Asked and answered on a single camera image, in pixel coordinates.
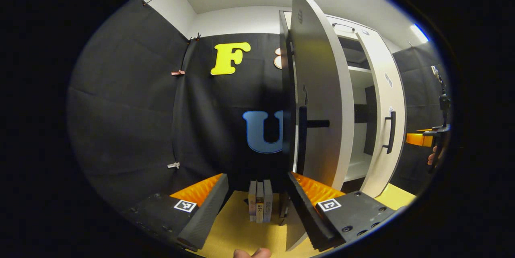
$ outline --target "blue letter u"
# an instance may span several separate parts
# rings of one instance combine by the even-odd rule
[[[243,119],[247,122],[247,144],[253,151],[259,153],[276,153],[283,149],[283,111],[277,111],[274,116],[279,120],[279,140],[270,143],[265,141],[265,111],[247,111]]]

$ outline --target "orange foam pad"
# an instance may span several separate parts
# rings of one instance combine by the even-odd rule
[[[406,142],[418,146],[431,147],[433,137],[423,136],[422,133],[408,133],[406,136]]]
[[[327,201],[333,198],[343,196],[345,193],[335,190],[328,185],[324,185],[320,182],[304,177],[301,174],[291,172],[295,179],[298,181],[304,192],[306,193],[309,201],[313,207],[322,201]]]
[[[171,194],[170,197],[197,203],[200,207],[221,176],[222,174],[217,174],[208,179],[204,179],[204,181],[200,181]]]

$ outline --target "ceiling light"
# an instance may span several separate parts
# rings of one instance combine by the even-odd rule
[[[419,40],[422,43],[428,42],[427,36],[425,36],[425,33],[418,27],[417,24],[413,24],[410,26],[410,29],[412,29],[413,33],[419,38]]]

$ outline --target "finger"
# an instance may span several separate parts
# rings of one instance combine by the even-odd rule
[[[252,258],[249,253],[236,249],[232,255],[233,258]]]
[[[252,255],[252,258],[270,258],[272,257],[272,252],[270,249],[266,248],[259,248],[254,255]]]

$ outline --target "yellow letter f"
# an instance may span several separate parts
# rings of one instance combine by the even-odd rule
[[[236,68],[231,67],[231,60],[234,61],[235,65],[241,63],[243,59],[241,50],[250,51],[250,44],[248,42],[221,43],[216,45],[215,49],[218,52],[215,67],[211,69],[211,75],[227,75],[236,71]]]

